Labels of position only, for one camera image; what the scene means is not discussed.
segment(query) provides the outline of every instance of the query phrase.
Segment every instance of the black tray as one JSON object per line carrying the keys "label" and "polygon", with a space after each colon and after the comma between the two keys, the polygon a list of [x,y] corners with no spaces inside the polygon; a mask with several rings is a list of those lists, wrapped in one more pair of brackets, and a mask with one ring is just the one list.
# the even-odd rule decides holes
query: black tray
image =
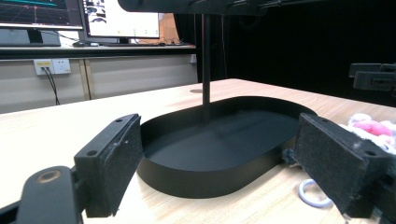
{"label": "black tray", "polygon": [[235,192],[282,162],[292,147],[302,105],[244,96],[196,106],[141,125],[144,158],[137,168],[153,188],[183,198]]}

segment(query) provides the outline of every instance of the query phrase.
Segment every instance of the white electrical outlet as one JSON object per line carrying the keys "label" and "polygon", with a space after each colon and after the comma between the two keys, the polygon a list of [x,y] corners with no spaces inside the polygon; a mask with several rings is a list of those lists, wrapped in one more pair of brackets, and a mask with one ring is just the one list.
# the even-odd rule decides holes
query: white electrical outlet
{"label": "white electrical outlet", "polygon": [[54,74],[53,66],[52,66],[52,60],[51,59],[39,59],[39,60],[33,60],[35,64],[35,73],[38,74],[39,76],[46,75],[46,71],[49,74],[50,72]]}
{"label": "white electrical outlet", "polygon": [[68,59],[52,59],[54,74],[69,74],[70,62]]}

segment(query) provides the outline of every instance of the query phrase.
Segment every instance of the wooden table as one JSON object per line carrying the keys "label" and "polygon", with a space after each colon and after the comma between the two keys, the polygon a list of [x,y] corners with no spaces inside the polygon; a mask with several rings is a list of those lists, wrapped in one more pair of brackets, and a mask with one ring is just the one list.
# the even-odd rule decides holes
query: wooden table
{"label": "wooden table", "polygon": [[[138,113],[142,122],[200,105],[201,84],[147,91],[100,100],[0,115],[0,207],[21,197],[24,181],[56,165],[72,167],[73,157],[113,119]],[[257,95],[305,105],[321,117],[347,124],[355,113],[396,122],[396,108],[372,105],[240,79],[211,83],[211,101]],[[298,167],[279,164],[232,194],[212,199],[183,199],[163,194],[135,175],[115,217],[85,223],[345,223],[337,208],[303,203],[298,185],[307,179]],[[376,223],[377,218],[352,223]]]}

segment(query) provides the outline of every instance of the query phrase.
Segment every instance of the computer monitor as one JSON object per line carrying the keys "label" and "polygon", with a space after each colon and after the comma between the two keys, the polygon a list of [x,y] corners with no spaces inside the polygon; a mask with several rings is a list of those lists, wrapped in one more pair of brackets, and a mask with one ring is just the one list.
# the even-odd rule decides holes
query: computer monitor
{"label": "computer monitor", "polygon": [[76,0],[0,0],[0,28],[27,30],[30,43],[42,44],[41,30],[82,31]]}
{"label": "computer monitor", "polygon": [[82,0],[87,37],[129,39],[159,39],[159,13],[128,12],[118,0]]}

